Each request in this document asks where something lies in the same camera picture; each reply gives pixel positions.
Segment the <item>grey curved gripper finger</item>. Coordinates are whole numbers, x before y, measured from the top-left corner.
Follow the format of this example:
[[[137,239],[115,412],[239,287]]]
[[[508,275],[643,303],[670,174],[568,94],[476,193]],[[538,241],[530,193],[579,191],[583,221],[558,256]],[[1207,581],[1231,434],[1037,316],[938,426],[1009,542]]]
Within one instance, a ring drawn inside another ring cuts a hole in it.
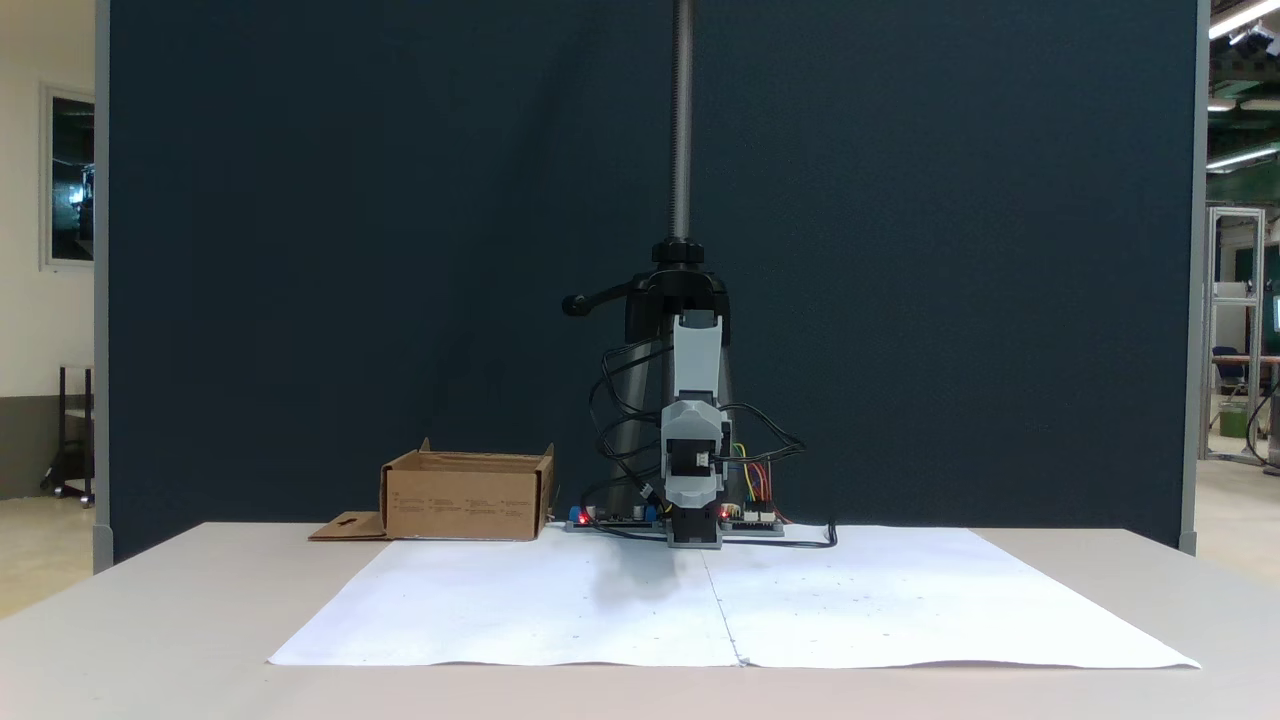
[[[660,441],[709,441],[721,443],[726,427],[732,423],[728,415],[703,400],[677,400],[660,413]]]

